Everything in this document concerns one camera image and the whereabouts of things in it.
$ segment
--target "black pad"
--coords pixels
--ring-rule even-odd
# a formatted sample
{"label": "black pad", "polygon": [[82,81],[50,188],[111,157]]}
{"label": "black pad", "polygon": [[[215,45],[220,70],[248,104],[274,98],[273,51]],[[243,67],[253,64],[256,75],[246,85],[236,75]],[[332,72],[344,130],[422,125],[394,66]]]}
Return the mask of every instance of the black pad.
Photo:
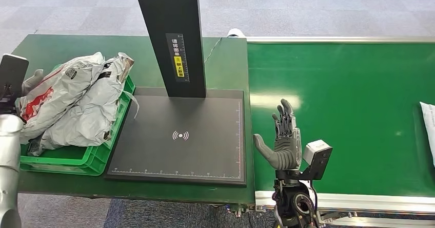
{"label": "black pad", "polygon": [[106,178],[246,185],[243,91],[169,98],[138,88]]}

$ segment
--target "white package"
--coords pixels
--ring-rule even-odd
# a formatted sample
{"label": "white package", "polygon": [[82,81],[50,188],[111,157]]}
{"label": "white package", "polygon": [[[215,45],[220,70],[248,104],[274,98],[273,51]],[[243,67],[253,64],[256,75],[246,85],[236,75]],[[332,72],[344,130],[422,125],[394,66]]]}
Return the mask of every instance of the white package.
{"label": "white package", "polygon": [[56,123],[97,80],[104,63],[100,52],[74,58],[60,65],[22,97],[20,115],[27,124],[21,131],[20,142],[28,143]]}
{"label": "white package", "polygon": [[435,106],[420,102],[423,112],[424,124],[426,125],[430,151],[432,152],[433,165],[435,166]]}
{"label": "white package", "polygon": [[125,53],[109,59],[98,80],[41,139],[42,149],[62,146],[100,146],[110,139],[118,99],[134,60]]}

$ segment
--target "plastic basket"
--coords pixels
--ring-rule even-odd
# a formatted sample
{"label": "plastic basket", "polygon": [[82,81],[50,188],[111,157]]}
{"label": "plastic basket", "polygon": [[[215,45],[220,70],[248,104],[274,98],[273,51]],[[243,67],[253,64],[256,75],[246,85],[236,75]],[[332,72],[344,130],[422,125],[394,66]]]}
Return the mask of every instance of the plastic basket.
{"label": "plastic basket", "polygon": [[[130,76],[125,81],[124,91],[133,93],[136,86]],[[29,145],[21,145],[22,170],[45,173],[63,173],[98,176],[104,172],[110,152],[116,142],[124,117],[127,115],[130,98],[122,93],[116,121],[112,124],[110,141],[100,146],[67,146],[56,150],[46,150],[41,157],[27,156]]]}

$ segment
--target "table edge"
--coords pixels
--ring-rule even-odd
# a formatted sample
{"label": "table edge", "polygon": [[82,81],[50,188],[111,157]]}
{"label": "table edge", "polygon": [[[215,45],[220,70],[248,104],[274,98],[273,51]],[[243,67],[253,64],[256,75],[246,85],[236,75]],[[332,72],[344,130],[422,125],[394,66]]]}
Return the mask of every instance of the table edge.
{"label": "table edge", "polygon": [[435,43],[435,37],[248,36],[248,43]]}

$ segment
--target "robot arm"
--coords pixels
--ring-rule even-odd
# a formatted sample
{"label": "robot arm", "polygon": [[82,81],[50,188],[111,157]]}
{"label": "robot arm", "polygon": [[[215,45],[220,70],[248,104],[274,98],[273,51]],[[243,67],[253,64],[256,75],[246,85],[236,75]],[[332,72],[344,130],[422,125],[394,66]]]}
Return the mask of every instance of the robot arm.
{"label": "robot arm", "polygon": [[253,135],[255,147],[276,170],[275,193],[272,196],[276,201],[275,217],[280,227],[318,227],[317,195],[314,205],[308,187],[300,180],[310,181],[312,188],[312,181],[322,178],[332,147],[322,140],[308,143],[303,158],[309,166],[303,172],[299,171],[302,162],[301,133],[288,101],[281,99],[281,104],[278,105],[280,117],[272,114],[275,121],[274,150],[264,143],[260,135]]}
{"label": "robot arm", "polygon": [[[9,65],[9,63],[2,61],[2,66],[5,67],[6,65]],[[19,109],[15,108],[15,100],[19,95],[11,92],[11,90],[16,90],[11,83],[20,83],[21,88],[18,87],[18,90],[21,91],[18,93],[25,96],[42,79],[43,71],[37,70],[31,78],[25,80],[22,84],[20,81],[11,80],[8,82],[6,80],[4,87],[0,87],[0,228],[21,227],[21,219],[17,208],[17,189],[19,158],[21,155],[19,132],[24,126],[24,121],[17,114]]]}

